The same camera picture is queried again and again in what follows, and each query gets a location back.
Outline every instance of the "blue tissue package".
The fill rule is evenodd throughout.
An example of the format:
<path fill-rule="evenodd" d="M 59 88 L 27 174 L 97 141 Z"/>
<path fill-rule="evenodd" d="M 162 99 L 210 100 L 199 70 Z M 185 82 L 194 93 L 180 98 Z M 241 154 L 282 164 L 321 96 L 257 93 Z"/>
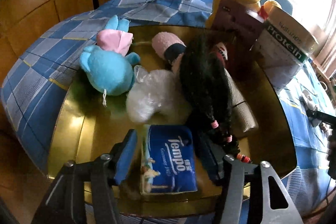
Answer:
<path fill-rule="evenodd" d="M 197 191 L 192 134 L 185 126 L 148 126 L 142 142 L 142 194 Z"/>

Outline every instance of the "black cable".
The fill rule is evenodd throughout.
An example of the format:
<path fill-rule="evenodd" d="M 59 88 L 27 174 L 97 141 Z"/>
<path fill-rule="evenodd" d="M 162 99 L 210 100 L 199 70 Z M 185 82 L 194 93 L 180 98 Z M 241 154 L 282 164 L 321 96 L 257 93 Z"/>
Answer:
<path fill-rule="evenodd" d="M 329 190 L 329 186 L 330 186 L 330 182 L 331 182 L 331 177 L 327 186 L 327 190 L 325 192 L 325 200 L 327 201 L 327 206 L 329 205 L 329 200 L 328 200 L 328 190 Z"/>
<path fill-rule="evenodd" d="M 314 212 L 314 213 L 311 213 L 311 214 L 308 214 L 308 215 L 304 215 L 304 216 L 302 217 L 302 220 L 307 220 L 307 219 L 313 218 L 314 216 L 317 216 L 317 215 L 323 213 L 323 212 L 326 210 L 326 208 L 327 208 L 327 206 L 325 206 L 325 207 L 319 209 L 318 211 L 316 211 L 316 212 Z"/>

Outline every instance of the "plaid bedsheet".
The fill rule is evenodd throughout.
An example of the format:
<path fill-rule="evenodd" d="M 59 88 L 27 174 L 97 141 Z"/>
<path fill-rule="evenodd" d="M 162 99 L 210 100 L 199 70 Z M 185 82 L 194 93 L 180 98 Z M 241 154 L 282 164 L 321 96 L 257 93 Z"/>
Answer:
<path fill-rule="evenodd" d="M 17 60 L 6 76 L 1 100 L 18 140 L 35 165 L 46 170 L 53 129 L 67 89 L 79 69 L 82 49 L 113 16 L 131 19 L 131 26 L 170 24 L 204 27 L 212 0 L 111 0 L 97 10 L 70 17 L 45 32 Z M 304 214 L 325 198 L 329 176 L 327 139 L 312 128 L 300 102 L 307 89 L 320 110 L 334 115 L 331 102 L 309 63 L 280 93 L 296 147 L 298 166 L 283 183 Z M 335 186 L 331 181 L 330 189 Z M 247 209 L 241 223 L 246 223 Z M 211 215 L 186 223 L 210 223 Z"/>

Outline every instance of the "pink hair tie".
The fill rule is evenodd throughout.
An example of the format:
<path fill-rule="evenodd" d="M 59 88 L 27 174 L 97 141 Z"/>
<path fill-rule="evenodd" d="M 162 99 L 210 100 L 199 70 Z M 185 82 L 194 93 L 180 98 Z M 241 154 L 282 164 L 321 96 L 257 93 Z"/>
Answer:
<path fill-rule="evenodd" d="M 213 129 L 218 127 L 218 122 L 215 120 L 214 122 L 211 123 L 211 126 Z"/>
<path fill-rule="evenodd" d="M 232 142 L 232 135 L 228 136 L 228 137 L 226 138 L 226 141 L 227 141 L 228 143 L 231 143 L 231 142 Z"/>

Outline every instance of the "yellow tabletop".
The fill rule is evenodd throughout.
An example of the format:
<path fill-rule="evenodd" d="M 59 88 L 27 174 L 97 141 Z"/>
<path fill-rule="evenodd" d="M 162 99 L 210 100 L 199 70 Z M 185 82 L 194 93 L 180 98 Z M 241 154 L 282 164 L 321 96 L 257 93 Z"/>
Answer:
<path fill-rule="evenodd" d="M 130 51 L 141 57 L 141 65 L 151 71 L 163 69 L 165 63 L 151 47 L 151 39 L 161 31 L 175 33 L 184 43 L 196 35 L 211 33 L 225 38 L 227 35 L 210 30 L 167 25 L 131 27 L 134 40 Z M 259 128 L 240 140 L 241 152 L 254 163 L 269 161 L 280 178 L 296 167 L 296 156 L 291 132 L 271 84 L 256 62 L 243 81 L 234 79 L 239 90 L 259 124 Z M 68 160 L 77 163 L 92 161 L 103 153 L 109 153 L 115 143 L 122 142 L 130 128 L 138 132 L 138 144 L 128 178 L 119 187 L 113 187 L 122 214 L 154 218 L 173 218 L 214 211 L 221 188 L 212 184 L 201 162 L 195 159 L 198 191 L 175 195 L 142 196 L 140 186 L 141 136 L 144 126 L 131 122 L 126 113 L 126 94 L 106 98 L 89 83 L 86 74 L 78 71 L 71 84 L 55 126 L 48 159 L 48 175 L 54 178 Z M 156 114 L 149 124 L 165 124 L 165 118 Z M 235 123 L 233 131 L 239 130 Z M 249 197 L 249 187 L 245 188 Z M 90 183 L 85 184 L 85 200 L 92 202 Z"/>

